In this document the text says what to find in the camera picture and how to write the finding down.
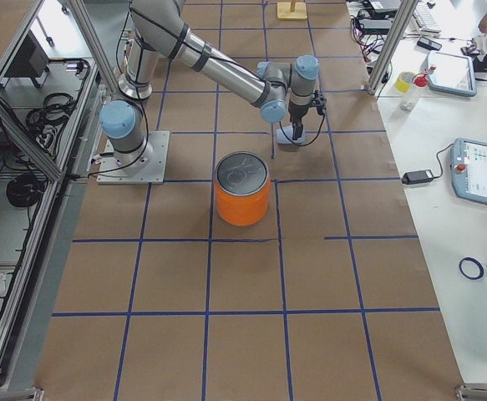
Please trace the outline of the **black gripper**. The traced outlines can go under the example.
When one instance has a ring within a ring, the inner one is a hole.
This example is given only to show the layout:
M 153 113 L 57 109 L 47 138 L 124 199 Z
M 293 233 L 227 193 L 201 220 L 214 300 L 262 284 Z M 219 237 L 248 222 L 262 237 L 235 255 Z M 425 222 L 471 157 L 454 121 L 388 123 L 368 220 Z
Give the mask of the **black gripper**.
M 288 101 L 288 113 L 292 123 L 292 139 L 300 140 L 303 136 L 302 118 L 307 114 L 312 105 L 313 92 L 299 95 L 291 92 Z

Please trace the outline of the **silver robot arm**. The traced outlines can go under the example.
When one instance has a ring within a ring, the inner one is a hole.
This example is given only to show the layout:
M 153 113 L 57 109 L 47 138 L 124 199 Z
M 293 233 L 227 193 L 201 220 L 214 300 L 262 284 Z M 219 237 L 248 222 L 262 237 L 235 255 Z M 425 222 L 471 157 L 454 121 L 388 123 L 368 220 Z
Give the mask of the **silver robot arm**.
M 296 144 L 303 136 L 303 119 L 311 108 L 324 115 L 326 100 L 315 85 L 319 62 L 302 55 L 293 63 L 260 62 L 251 72 L 194 34 L 182 19 L 182 1 L 131 1 L 129 14 L 134 36 L 125 71 L 119 76 L 119 94 L 134 102 L 147 100 L 150 80 L 160 57 L 178 59 L 259 109 L 261 118 L 291 125 L 281 132 Z

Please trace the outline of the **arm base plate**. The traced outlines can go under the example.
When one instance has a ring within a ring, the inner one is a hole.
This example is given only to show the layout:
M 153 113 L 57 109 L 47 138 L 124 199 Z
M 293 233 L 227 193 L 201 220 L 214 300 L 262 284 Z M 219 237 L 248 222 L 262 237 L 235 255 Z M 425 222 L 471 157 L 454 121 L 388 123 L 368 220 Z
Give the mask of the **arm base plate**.
M 163 184 L 170 142 L 169 131 L 151 130 L 148 139 L 134 152 L 119 153 L 106 140 L 104 157 L 96 181 L 100 185 Z

